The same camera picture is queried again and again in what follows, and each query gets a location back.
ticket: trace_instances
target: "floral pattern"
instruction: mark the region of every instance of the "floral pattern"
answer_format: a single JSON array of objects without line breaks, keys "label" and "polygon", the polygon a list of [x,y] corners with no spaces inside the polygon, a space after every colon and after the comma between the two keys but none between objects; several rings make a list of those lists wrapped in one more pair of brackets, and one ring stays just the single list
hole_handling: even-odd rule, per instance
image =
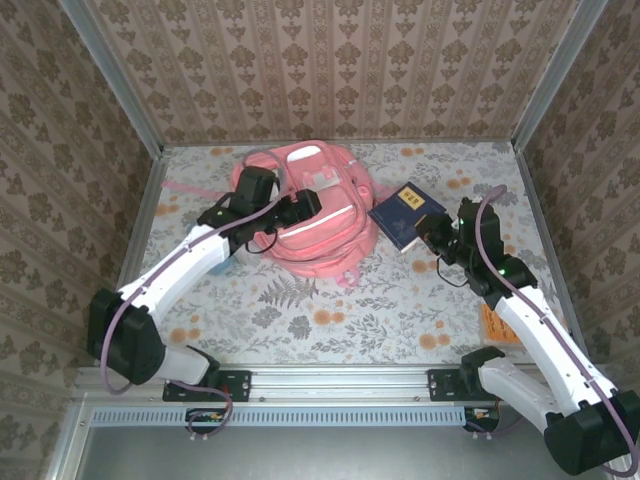
[{"label": "floral pattern", "polygon": [[[162,141],[173,145],[309,137],[508,138],[576,5],[87,2],[121,70],[146,99]],[[448,95],[434,95],[444,87]],[[258,102],[245,102],[249,89]],[[357,95],[346,97],[350,91]],[[198,101],[201,92],[217,102]],[[310,95],[306,104],[297,100],[301,94]],[[159,109],[158,98],[169,102]]]},{"label": "floral pattern", "polygon": [[[496,204],[506,249],[527,262],[562,316],[507,143],[346,146],[375,180],[390,187],[412,180],[451,212],[464,196],[508,185]],[[255,148],[175,148],[167,179],[221,195],[230,188],[233,166]],[[210,199],[164,188],[143,269],[171,251],[210,205]],[[193,345],[223,362],[260,364],[457,363],[482,345],[480,300],[440,280],[435,257],[424,245],[401,255],[380,234],[374,252],[359,265],[360,285],[353,289],[340,288],[333,279],[295,277],[244,250],[228,262],[222,271],[205,275],[169,312],[161,325],[166,341]],[[457,267],[442,273],[453,282],[463,278]],[[528,360],[518,350],[510,355]]]},{"label": "floral pattern", "polygon": [[0,478],[22,480],[47,471],[151,162],[59,2],[0,1],[0,27]]},{"label": "floral pattern", "polygon": [[607,3],[525,148],[589,353],[608,364],[623,388],[636,390],[637,7],[637,2]]}]

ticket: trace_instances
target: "cable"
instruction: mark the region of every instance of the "cable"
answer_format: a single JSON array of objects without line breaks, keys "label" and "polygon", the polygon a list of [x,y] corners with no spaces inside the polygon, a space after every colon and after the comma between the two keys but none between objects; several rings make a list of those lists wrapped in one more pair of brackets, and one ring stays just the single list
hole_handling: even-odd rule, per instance
[{"label": "cable", "polygon": [[479,431],[480,433],[490,433],[490,432],[487,432],[484,428],[482,428],[477,423],[470,422],[469,420],[467,420],[467,425],[469,425],[471,428],[474,428],[475,430]]},{"label": "cable", "polygon": [[222,197],[218,199],[218,201],[213,205],[214,207],[221,207],[224,202],[229,200],[233,196],[233,192],[227,192]]},{"label": "cable", "polygon": [[269,245],[267,248],[263,248],[262,250],[259,250],[257,252],[252,252],[251,250],[249,250],[249,244],[248,243],[244,244],[244,248],[249,253],[252,253],[254,255],[259,255],[261,253],[267,253],[269,250],[271,250],[276,245],[277,241],[278,241],[278,230],[276,230],[276,233],[275,233],[275,235],[273,237],[273,242],[271,242],[271,245]]},{"label": "cable", "polygon": [[104,385],[105,390],[107,392],[109,392],[111,395],[122,395],[127,390],[129,390],[133,385],[131,382],[129,382],[124,387],[116,390],[109,383],[109,374],[108,374],[108,371],[107,371],[108,370],[108,368],[107,368],[107,360],[109,358],[109,347],[111,346],[111,339],[113,338],[113,334],[114,334],[114,332],[116,330],[116,327],[118,326],[118,323],[122,319],[122,315],[127,310],[127,308],[129,308],[129,306],[133,303],[133,301],[136,298],[138,298],[138,296],[144,295],[145,290],[160,275],[162,275],[171,265],[173,265],[175,262],[177,262],[185,253],[187,253],[188,251],[190,251],[191,249],[193,249],[194,247],[196,247],[200,243],[204,242],[205,240],[207,240],[207,239],[209,239],[211,237],[214,237],[215,235],[218,235],[218,234],[220,234],[220,233],[222,233],[222,232],[224,232],[226,230],[229,230],[231,228],[237,227],[238,225],[243,225],[245,223],[248,223],[248,222],[250,222],[252,220],[255,220],[256,218],[264,215],[265,213],[267,213],[269,210],[271,210],[273,207],[276,206],[278,201],[283,197],[284,193],[287,191],[287,188],[286,188],[287,175],[285,173],[286,172],[286,168],[283,166],[282,162],[280,161],[280,157],[278,157],[275,153],[273,153],[273,152],[271,152],[269,150],[265,150],[264,152],[251,151],[251,152],[249,152],[247,154],[247,158],[249,156],[253,155],[254,153],[266,153],[267,155],[270,155],[271,157],[273,157],[278,162],[278,165],[280,166],[278,168],[278,173],[280,174],[279,176],[282,177],[282,180],[281,180],[282,186],[278,190],[278,194],[271,201],[271,203],[269,203],[266,207],[264,207],[264,208],[258,210],[257,212],[249,215],[248,217],[241,218],[241,219],[236,220],[234,222],[228,223],[227,225],[224,225],[224,226],[222,226],[220,228],[216,228],[216,229],[214,229],[214,230],[212,230],[210,232],[207,232],[207,233],[205,233],[203,235],[200,235],[198,238],[196,238],[192,242],[188,243],[185,246],[185,248],[183,248],[179,252],[176,252],[164,264],[162,264],[160,267],[158,267],[158,269],[155,272],[153,272],[149,276],[149,278],[147,280],[145,280],[145,282],[142,285],[140,285],[140,287],[138,287],[133,292],[133,294],[122,303],[122,305],[120,305],[120,308],[118,308],[118,310],[116,311],[115,315],[113,316],[113,319],[111,320],[111,323],[109,324],[109,327],[107,328],[107,332],[104,335],[104,341],[103,341],[103,344],[102,344],[102,352],[100,353],[100,377],[102,378],[102,384]]},{"label": "cable", "polygon": [[526,418],[524,417],[520,417],[518,420],[516,420],[515,422],[513,422],[511,425],[509,425],[508,427],[502,428],[500,430],[498,430],[496,428],[495,431],[491,432],[491,435],[493,435],[494,437],[497,435],[505,435],[509,432],[512,432],[513,430],[515,430],[516,428],[518,428],[520,425],[522,425],[524,423],[524,421],[526,420]]},{"label": "cable", "polygon": [[440,259],[442,257],[438,257],[438,259],[436,260],[436,273],[438,274],[438,276],[440,277],[440,279],[445,282],[448,283],[449,285],[451,285],[452,287],[456,287],[456,288],[462,288],[464,287],[467,283],[469,283],[469,280],[467,280],[466,282],[464,282],[462,285],[456,285],[455,283],[447,280],[446,278],[444,278],[442,276],[442,274],[440,273]]},{"label": "cable", "polygon": [[489,259],[489,256],[487,255],[487,252],[484,249],[484,245],[482,244],[482,230],[480,228],[480,225],[482,222],[482,214],[485,208],[487,207],[487,205],[489,204],[489,202],[499,198],[506,191],[507,191],[506,185],[498,185],[497,187],[493,188],[489,193],[487,193],[485,197],[482,199],[482,202],[480,203],[480,207],[478,208],[478,213],[476,215],[476,221],[475,221],[475,237],[476,237],[476,243],[478,244],[478,251],[480,252],[480,256],[482,257],[482,260],[484,261],[489,271],[500,281],[500,283],[502,283],[505,287],[511,290],[511,292],[513,292],[515,296],[517,296],[520,300],[522,300],[529,308],[531,308],[531,310],[533,310],[536,313],[536,315],[540,317],[540,321],[542,321],[547,326],[547,328],[551,330],[551,333],[556,338],[558,343],[560,343],[560,345],[562,346],[566,354],[569,356],[571,361],[574,363],[576,368],[580,371],[580,374],[585,378],[585,380],[587,381],[587,384],[591,385],[591,387],[594,389],[598,397],[600,397],[600,399],[602,400],[602,403],[605,405],[605,407],[609,411],[609,414],[613,418],[613,421],[615,422],[616,426],[620,430],[620,433],[624,437],[624,440],[627,443],[627,446],[629,447],[629,454],[631,455],[631,466],[629,467],[629,470],[625,472],[615,471],[606,465],[602,465],[601,468],[609,475],[614,475],[614,476],[623,477],[623,478],[630,478],[634,476],[638,471],[640,452],[638,452],[638,449],[635,446],[635,442],[631,438],[631,434],[629,433],[629,430],[627,430],[627,427],[625,426],[624,422],[620,418],[620,415],[618,415],[618,412],[616,412],[609,398],[605,395],[605,393],[602,391],[600,386],[594,381],[595,378],[593,377],[593,375],[591,375],[589,370],[582,364],[580,359],[578,359],[576,354],[573,352],[573,350],[571,349],[569,344],[566,342],[564,337],[560,334],[560,332],[555,327],[555,325],[551,323],[551,321],[547,318],[545,313],[535,303],[533,303],[529,298],[527,298],[526,295],[522,294],[516,287],[511,285],[510,282],[508,282],[502,275],[500,275],[495,265],[491,263],[491,260]]},{"label": "cable", "polygon": [[213,393],[214,395],[218,395],[219,397],[224,398],[225,402],[227,402],[227,414],[226,416],[222,419],[222,422],[220,422],[220,425],[218,425],[216,427],[215,430],[213,430],[211,433],[207,433],[204,435],[201,435],[199,433],[196,433],[193,431],[193,421],[198,418],[201,417],[203,415],[206,415],[207,412],[206,411],[199,411],[199,412],[194,412],[190,417],[189,417],[189,423],[187,424],[187,430],[189,431],[189,433],[191,434],[191,438],[209,438],[209,437],[213,437],[214,435],[218,435],[220,432],[222,432],[222,430],[224,430],[226,428],[226,426],[229,424],[229,421],[231,420],[231,416],[233,415],[233,400],[231,399],[231,396],[226,393],[223,392],[222,390],[218,390],[216,388],[208,388],[208,387],[196,387],[194,385],[189,385],[187,383],[184,382],[171,382],[174,385],[180,387],[180,388],[184,388],[185,390],[191,390],[192,392],[205,392],[205,393]]}]

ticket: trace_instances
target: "pink backpack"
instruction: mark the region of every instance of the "pink backpack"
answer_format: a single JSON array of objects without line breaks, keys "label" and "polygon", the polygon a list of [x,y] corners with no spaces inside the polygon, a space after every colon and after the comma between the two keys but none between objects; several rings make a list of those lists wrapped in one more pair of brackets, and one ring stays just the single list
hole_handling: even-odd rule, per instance
[{"label": "pink backpack", "polygon": [[[309,188],[318,193],[322,210],[311,220],[278,232],[265,255],[303,277],[335,277],[353,287],[360,275],[357,263],[369,255],[378,240],[378,227],[367,212],[373,207],[373,182],[364,166],[344,147],[318,140],[271,150],[282,159],[287,193]],[[264,153],[251,155],[245,165],[276,170],[276,160]],[[233,170],[235,189],[243,164]],[[254,241],[267,248],[273,236],[257,233]]]}]

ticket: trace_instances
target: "white robotic arm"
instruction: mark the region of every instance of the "white robotic arm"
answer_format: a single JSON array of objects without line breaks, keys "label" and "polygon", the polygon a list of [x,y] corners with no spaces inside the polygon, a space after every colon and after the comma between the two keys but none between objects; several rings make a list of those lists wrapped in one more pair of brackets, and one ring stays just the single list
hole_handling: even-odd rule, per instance
[{"label": "white robotic arm", "polygon": [[[253,173],[273,176],[269,171],[254,170]],[[254,188],[255,180],[250,182]],[[268,202],[272,187],[272,183],[262,185],[260,206]],[[259,210],[251,202],[251,208],[247,208],[246,202],[234,205],[232,201],[229,208],[216,205],[205,212],[199,225],[153,269],[117,293],[100,291],[96,294],[91,303],[89,353],[99,358],[107,343],[108,366],[135,384],[161,378],[209,386],[211,372],[217,370],[219,364],[193,348],[165,346],[159,338],[158,327],[174,303],[202,275],[246,244],[256,231],[272,232],[274,228],[293,225],[311,218],[321,208],[313,192],[298,192],[297,198],[297,203],[286,199],[282,208],[260,217],[256,223],[238,222],[239,218]],[[455,224],[459,230],[453,229],[453,222],[446,214],[425,217],[416,229],[445,263],[456,263],[465,269],[471,289],[483,297],[518,335],[548,386],[524,374],[497,349],[477,365],[473,372],[475,380],[470,383],[508,402],[533,423],[543,433],[554,459],[569,473],[580,473],[627,453],[629,450],[625,451],[625,444],[611,416],[607,416],[602,396],[596,388],[611,399],[610,403],[619,410],[634,439],[640,430],[640,399],[635,392],[619,393],[578,349],[555,318],[542,291],[536,288],[537,282],[528,268],[519,259],[504,254],[499,220],[491,210],[486,219],[487,238],[485,242],[483,234],[483,245],[502,262],[500,273],[505,272],[505,279],[509,277],[508,282],[546,316],[546,323],[540,319],[539,312],[495,282],[477,257],[475,235],[469,232],[469,224],[473,223],[477,210],[477,203],[465,199],[458,213],[459,222]],[[223,235],[216,234],[221,225],[230,222],[244,225]],[[127,318],[114,337],[117,338],[115,344],[113,341],[109,344],[104,339],[105,330],[113,321],[114,312],[125,301],[130,301]],[[549,325],[559,332],[559,337]],[[584,371],[590,373],[588,381]]]},{"label": "white robotic arm", "polygon": [[[213,232],[208,225],[195,226],[189,235],[169,255],[155,267],[134,282],[122,287],[118,293],[122,299],[131,297],[151,275],[162,268],[162,274],[144,288],[144,294],[135,297],[131,305],[148,309],[156,328],[178,299],[202,278],[210,269],[229,258],[229,239],[213,235],[193,248],[189,245],[194,240]],[[176,253],[186,250],[180,261],[171,262]],[[209,361],[196,351],[185,347],[167,345],[164,360],[153,378],[181,381],[189,385],[197,385],[209,369]]]},{"label": "white robotic arm", "polygon": [[[596,369],[569,337],[549,308],[542,291],[527,286],[521,288],[520,293],[547,315],[575,356],[591,371],[602,391],[611,397],[615,386]],[[496,305],[495,312],[522,341],[549,386],[543,386],[506,358],[499,357],[487,361],[478,371],[481,384],[487,392],[508,402],[540,432],[548,427],[548,413],[568,416],[580,411],[583,402],[596,405],[601,401],[551,330],[519,297],[503,297]]]}]

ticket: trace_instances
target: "orange label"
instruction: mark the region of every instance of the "orange label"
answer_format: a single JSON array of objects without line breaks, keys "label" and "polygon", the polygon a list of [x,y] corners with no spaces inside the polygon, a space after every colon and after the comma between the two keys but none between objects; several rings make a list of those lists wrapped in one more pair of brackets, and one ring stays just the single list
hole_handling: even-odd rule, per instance
[{"label": "orange label", "polygon": [[487,337],[496,342],[520,343],[520,339],[511,327],[504,323],[496,312],[491,310],[487,305],[482,304],[482,320],[484,327],[487,329]]}]

